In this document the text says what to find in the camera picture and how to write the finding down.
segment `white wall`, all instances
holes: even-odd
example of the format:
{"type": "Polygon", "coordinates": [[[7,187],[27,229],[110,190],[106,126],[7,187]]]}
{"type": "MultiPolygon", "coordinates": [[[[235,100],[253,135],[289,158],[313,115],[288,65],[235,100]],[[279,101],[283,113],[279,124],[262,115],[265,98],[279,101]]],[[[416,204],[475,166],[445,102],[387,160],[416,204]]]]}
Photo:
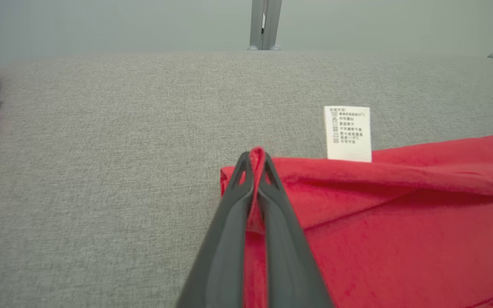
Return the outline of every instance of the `white wall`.
{"type": "MultiPolygon", "coordinates": [[[[0,0],[0,66],[78,54],[245,50],[251,0],[0,0]]],[[[284,50],[493,52],[493,0],[283,0],[284,50]]]]}
{"type": "Polygon", "coordinates": [[[246,50],[249,0],[0,0],[0,65],[78,54],[246,50]]]}
{"type": "Polygon", "coordinates": [[[276,44],[488,56],[493,0],[282,0],[276,44]]]}

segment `gray couch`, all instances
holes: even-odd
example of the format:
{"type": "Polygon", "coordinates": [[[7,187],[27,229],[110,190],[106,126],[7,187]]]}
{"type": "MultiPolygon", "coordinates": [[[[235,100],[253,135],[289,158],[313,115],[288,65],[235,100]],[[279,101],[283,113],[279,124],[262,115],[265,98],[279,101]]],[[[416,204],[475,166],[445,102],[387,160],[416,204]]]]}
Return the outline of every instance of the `gray couch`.
{"type": "Polygon", "coordinates": [[[111,55],[0,70],[0,306],[172,306],[219,201],[264,146],[325,157],[324,105],[374,150],[493,134],[493,59],[111,55]]]}

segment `gray upholstered surface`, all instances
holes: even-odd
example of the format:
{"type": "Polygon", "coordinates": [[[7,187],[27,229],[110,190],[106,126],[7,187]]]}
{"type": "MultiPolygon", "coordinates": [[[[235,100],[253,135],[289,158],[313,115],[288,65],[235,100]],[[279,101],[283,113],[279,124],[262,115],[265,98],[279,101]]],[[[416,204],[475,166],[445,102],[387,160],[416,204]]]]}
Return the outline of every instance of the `gray upholstered surface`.
{"type": "Polygon", "coordinates": [[[323,157],[323,105],[375,149],[493,134],[493,60],[275,53],[72,58],[0,71],[0,306],[172,306],[262,145],[323,157]]]}

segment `white label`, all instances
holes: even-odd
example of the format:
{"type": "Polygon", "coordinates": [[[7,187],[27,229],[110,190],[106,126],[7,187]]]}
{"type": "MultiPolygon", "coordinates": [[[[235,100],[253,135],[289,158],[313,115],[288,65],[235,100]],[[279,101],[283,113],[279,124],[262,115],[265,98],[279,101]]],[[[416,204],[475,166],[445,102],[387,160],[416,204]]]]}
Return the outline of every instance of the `white label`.
{"type": "Polygon", "coordinates": [[[329,159],[372,162],[370,108],[325,106],[324,119],[329,159]]]}

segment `red towel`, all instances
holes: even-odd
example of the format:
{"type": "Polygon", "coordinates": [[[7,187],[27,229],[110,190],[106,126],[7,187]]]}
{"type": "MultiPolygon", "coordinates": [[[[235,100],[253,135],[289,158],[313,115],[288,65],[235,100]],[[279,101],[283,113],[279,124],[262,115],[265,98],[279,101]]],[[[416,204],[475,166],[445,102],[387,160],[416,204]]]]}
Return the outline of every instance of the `red towel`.
{"type": "MultiPolygon", "coordinates": [[[[493,306],[493,136],[375,151],[372,163],[273,162],[336,306],[493,306]]],[[[267,306],[263,233],[255,204],[246,307],[267,306]]]]}

